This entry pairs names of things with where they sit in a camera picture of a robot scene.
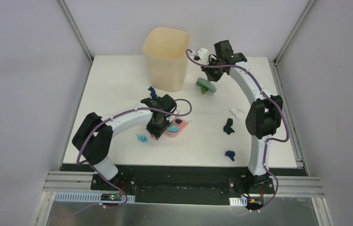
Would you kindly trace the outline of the green paper scrap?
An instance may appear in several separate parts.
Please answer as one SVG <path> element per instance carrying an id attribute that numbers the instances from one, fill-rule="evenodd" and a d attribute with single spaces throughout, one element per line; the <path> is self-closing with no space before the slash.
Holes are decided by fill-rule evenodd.
<path id="1" fill-rule="evenodd" d="M 202 93 L 202 94 L 205 94 L 205 93 L 207 93 L 208 91 L 209 91 L 208 88 L 206 88 L 206 87 L 201 87 L 201 93 Z"/>

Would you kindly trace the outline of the green hand brush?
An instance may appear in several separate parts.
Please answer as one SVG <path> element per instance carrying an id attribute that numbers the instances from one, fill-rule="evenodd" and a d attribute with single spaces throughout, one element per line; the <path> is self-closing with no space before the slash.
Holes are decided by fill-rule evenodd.
<path id="1" fill-rule="evenodd" d="M 210 81 L 204 79 L 204 78 L 198 78 L 196 81 L 196 85 L 201 87 L 206 87 L 209 89 L 211 92 L 216 92 L 217 89 L 214 84 L 212 84 Z"/>

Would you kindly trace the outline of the pink plastic dustpan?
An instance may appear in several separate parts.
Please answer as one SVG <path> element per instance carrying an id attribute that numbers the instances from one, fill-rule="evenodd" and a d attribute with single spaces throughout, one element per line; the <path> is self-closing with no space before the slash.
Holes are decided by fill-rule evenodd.
<path id="1" fill-rule="evenodd" d="M 177 137 L 181 134 L 189 123 L 180 118 L 174 118 L 171 125 L 165 130 L 164 134 L 168 137 Z"/>

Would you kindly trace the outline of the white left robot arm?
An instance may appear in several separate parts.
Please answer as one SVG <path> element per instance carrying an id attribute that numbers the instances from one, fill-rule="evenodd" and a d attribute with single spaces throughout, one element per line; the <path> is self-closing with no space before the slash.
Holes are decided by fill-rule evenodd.
<path id="1" fill-rule="evenodd" d="M 120 177 L 109 156 L 112 138 L 135 126 L 146 125 L 149 134 L 159 139 L 171 125 L 167 118 L 176 106 L 171 96 L 164 95 L 156 100 L 142 99 L 136 109 L 119 113 L 112 120 L 106 120 L 95 112 L 89 113 L 72 138 L 72 144 L 103 176 L 103 185 L 108 190 L 116 190 L 120 186 Z"/>

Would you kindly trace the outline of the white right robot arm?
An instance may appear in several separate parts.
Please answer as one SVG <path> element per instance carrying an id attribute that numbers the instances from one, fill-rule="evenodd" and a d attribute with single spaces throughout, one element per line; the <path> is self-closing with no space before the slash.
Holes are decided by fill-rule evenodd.
<path id="1" fill-rule="evenodd" d="M 282 123 L 283 99 L 266 91 L 250 71 L 247 58 L 241 52 L 235 53 L 228 40 L 215 43 L 214 49 L 215 54 L 210 54 L 201 48 L 194 58 L 202 62 L 201 70 L 209 81 L 217 82 L 223 74 L 229 75 L 250 103 L 245 125 L 251 135 L 251 153 L 244 187 L 256 193 L 270 176 L 266 170 L 270 141 Z"/>

